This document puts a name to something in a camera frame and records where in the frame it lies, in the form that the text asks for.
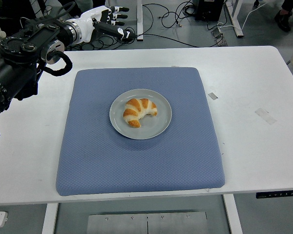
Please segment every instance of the blue mat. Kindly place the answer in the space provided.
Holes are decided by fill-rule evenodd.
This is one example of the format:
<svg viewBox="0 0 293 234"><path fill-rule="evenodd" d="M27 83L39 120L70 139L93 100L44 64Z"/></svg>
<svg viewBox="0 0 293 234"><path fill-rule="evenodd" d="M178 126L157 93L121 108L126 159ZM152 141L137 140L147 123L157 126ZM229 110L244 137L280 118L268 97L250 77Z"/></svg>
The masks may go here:
<svg viewBox="0 0 293 234"><path fill-rule="evenodd" d="M132 140L109 119L112 102L150 89L171 105L160 135ZM177 191L225 184L206 94L195 68L92 69L78 72L58 167L60 195Z"/></svg>

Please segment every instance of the black equipment box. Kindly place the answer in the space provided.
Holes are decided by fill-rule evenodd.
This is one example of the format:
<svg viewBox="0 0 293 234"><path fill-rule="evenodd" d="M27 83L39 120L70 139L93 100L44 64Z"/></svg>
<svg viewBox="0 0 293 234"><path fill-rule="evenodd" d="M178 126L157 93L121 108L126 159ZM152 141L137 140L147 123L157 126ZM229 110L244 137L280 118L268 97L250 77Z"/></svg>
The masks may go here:
<svg viewBox="0 0 293 234"><path fill-rule="evenodd" d="M199 0L195 20L218 21L224 0Z"/></svg>

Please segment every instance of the plate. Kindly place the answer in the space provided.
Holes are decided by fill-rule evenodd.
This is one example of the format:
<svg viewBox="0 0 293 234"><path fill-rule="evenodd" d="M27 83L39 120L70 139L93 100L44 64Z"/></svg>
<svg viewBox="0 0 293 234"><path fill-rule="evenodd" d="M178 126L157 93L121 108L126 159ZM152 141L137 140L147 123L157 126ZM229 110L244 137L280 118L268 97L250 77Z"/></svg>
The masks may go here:
<svg viewBox="0 0 293 234"><path fill-rule="evenodd" d="M140 128L133 128L123 119L125 104L132 98L148 98L155 103L157 115L146 115L140 119ZM171 120L169 102L159 93L149 89L133 89L119 95L111 105L109 118L113 127L120 134L135 140L144 140L156 137L162 133Z"/></svg>

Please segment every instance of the croissant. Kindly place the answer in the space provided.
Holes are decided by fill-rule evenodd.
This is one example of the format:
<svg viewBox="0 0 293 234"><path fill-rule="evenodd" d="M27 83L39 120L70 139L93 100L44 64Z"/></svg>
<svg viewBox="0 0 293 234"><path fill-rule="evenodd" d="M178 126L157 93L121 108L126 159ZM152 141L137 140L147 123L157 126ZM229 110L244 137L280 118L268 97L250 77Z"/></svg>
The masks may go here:
<svg viewBox="0 0 293 234"><path fill-rule="evenodd" d="M156 105L149 99L133 98L125 104L123 118L130 126L140 128L141 124L139 119L143 118L145 115L157 115Z"/></svg>

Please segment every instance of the table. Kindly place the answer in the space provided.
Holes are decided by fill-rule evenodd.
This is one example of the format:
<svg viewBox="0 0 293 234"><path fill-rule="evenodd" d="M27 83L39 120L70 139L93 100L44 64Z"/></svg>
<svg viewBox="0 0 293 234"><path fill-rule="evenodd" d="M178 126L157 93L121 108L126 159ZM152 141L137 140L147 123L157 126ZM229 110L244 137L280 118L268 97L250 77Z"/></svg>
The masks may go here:
<svg viewBox="0 0 293 234"><path fill-rule="evenodd" d="M73 62L72 71L58 78L44 73L37 96L14 99L0 114L0 205L216 194L225 194L227 202L234 203L233 193L293 190L293 76L276 48L66 54ZM222 153L225 185L191 191L59 196L55 181L76 73L92 68L171 66L195 67L200 73ZM52 66L61 67L61 61Z"/></svg>

